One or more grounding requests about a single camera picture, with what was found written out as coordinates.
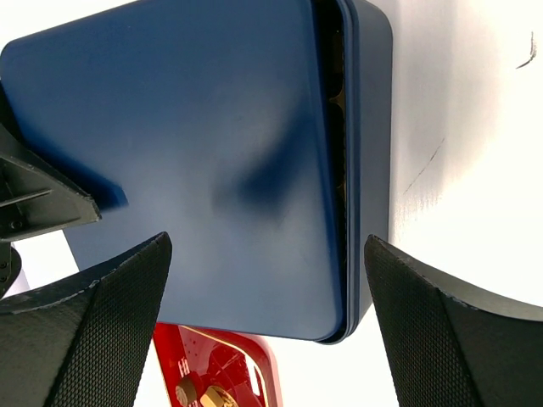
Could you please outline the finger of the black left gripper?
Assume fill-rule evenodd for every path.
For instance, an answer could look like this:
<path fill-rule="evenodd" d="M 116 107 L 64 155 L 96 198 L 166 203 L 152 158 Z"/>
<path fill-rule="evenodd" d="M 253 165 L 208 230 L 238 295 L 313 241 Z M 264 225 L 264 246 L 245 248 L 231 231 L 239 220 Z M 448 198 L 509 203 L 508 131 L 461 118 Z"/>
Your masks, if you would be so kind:
<path fill-rule="evenodd" d="M 97 204 L 23 141 L 1 93 L 1 240 L 16 242 L 102 219 Z"/>

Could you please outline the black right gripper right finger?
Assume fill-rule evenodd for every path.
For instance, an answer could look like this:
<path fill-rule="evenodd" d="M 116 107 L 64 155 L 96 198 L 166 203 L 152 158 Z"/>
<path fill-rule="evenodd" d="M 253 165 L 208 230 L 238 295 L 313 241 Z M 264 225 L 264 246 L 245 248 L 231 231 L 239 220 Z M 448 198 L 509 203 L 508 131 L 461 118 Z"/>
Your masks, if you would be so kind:
<path fill-rule="evenodd" d="M 540 406 L 542 308 L 371 235 L 364 260 L 401 406 Z"/>

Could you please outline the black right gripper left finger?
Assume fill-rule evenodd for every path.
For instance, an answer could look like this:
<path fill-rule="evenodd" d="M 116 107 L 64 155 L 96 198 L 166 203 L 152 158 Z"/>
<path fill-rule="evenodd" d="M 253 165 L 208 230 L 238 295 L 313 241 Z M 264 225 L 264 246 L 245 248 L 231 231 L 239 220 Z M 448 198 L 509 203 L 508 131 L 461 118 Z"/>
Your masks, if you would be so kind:
<path fill-rule="evenodd" d="M 3 406 L 132 406 L 171 263 L 161 232 L 1 302 Z"/>

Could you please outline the blue tin lid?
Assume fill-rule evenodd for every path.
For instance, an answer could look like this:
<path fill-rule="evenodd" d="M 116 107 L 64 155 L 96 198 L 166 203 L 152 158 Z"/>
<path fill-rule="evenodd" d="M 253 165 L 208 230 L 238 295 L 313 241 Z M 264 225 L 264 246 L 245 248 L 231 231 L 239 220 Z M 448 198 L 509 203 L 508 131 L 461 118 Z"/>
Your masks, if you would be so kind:
<path fill-rule="evenodd" d="M 320 341 L 344 321 L 311 1 L 136 1 L 9 42 L 24 139 L 91 193 L 87 268 L 164 231 L 159 321 Z"/>

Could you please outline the blue chocolate tin box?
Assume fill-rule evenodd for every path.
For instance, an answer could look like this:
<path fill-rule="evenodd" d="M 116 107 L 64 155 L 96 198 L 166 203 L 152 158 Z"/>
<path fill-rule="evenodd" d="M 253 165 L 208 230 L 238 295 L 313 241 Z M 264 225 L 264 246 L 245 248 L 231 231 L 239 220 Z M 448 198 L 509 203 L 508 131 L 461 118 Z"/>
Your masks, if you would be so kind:
<path fill-rule="evenodd" d="M 344 316 L 322 343 L 351 335 L 372 297 L 367 237 L 389 235 L 393 31 L 368 1 L 315 1 L 339 229 Z"/>

